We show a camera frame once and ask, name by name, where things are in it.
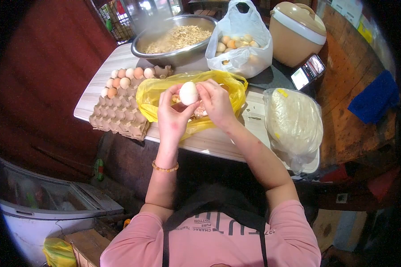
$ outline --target black apron strap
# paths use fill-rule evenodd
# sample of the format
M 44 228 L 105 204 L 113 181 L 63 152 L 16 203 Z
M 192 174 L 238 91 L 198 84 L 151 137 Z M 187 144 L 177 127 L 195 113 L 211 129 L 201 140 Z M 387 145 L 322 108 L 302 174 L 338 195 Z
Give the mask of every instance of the black apron strap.
M 169 232 L 182 224 L 187 218 L 208 211 L 223 212 L 239 224 L 259 231 L 263 264 L 267 267 L 264 233 L 266 219 L 257 215 L 256 208 L 251 205 L 243 194 L 218 184 L 204 186 L 163 224 L 163 267 L 169 267 Z

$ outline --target white table top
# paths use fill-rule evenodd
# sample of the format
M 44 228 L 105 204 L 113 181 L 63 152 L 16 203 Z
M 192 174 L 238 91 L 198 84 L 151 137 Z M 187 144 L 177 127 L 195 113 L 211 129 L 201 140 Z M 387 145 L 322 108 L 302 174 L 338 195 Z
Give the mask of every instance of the white table top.
M 185 67 L 177 67 L 175 74 L 186 72 L 188 70 L 208 71 L 206 60 L 204 62 L 195 62 Z M 104 88 L 106 81 L 110 78 L 113 70 L 120 68 L 135 68 L 137 66 L 147 66 L 146 61 L 140 60 L 131 53 L 131 44 L 125 44 L 116 48 L 107 58 L 103 65 L 96 72 L 91 82 L 86 87 L 77 106 L 74 110 L 74 116 L 78 119 L 89 121 L 89 116 L 94 112 L 94 105 L 98 103 L 101 90 Z M 239 120 L 250 130 L 257 138 L 259 138 L 267 147 L 271 147 L 267 130 L 264 124 L 264 101 L 263 95 L 258 92 L 257 88 L 248 87 L 246 105 Z M 147 130 L 146 140 L 160 142 L 159 128 L 157 123 L 150 123 Z M 230 138 L 218 128 L 210 128 L 193 134 L 191 137 L 180 142 L 180 147 L 213 155 L 220 158 L 228 158 L 240 162 L 245 162 L 239 149 L 232 143 Z M 289 169 L 288 164 L 283 162 L 285 167 Z M 304 173 L 312 173 L 319 166 L 319 150 L 316 155 L 312 156 L 312 161 L 305 167 Z

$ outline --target container lid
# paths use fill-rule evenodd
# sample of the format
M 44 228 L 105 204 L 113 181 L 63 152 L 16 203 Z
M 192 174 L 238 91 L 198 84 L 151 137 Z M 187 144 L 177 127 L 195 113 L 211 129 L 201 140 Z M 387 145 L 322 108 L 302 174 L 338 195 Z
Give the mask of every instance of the container lid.
M 324 23 L 309 6 L 301 3 L 281 2 L 275 8 L 314 32 L 327 36 Z

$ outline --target phone screen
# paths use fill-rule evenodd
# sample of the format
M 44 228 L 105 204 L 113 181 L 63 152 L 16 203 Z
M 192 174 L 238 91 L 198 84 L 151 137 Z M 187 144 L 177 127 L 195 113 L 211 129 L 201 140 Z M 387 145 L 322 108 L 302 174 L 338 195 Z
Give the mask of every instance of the phone screen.
M 292 75 L 291 79 L 297 90 L 305 87 L 308 83 L 312 82 L 313 79 L 318 77 L 325 67 L 318 55 L 312 55 L 298 70 L 296 70 Z

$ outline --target hand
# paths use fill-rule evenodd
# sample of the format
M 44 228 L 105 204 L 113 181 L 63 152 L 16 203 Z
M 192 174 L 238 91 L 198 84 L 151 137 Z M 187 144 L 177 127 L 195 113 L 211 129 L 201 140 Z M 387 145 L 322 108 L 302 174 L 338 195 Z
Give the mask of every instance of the hand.
M 237 122 L 230 103 L 229 93 L 214 80 L 207 80 L 196 84 L 205 110 L 214 124 L 222 130 Z
M 182 84 L 173 85 L 160 94 L 157 118 L 159 123 L 160 143 L 178 146 L 178 142 L 186 132 L 187 122 L 199 106 L 199 101 L 185 106 L 177 103 L 171 106 L 172 95 L 178 94 Z

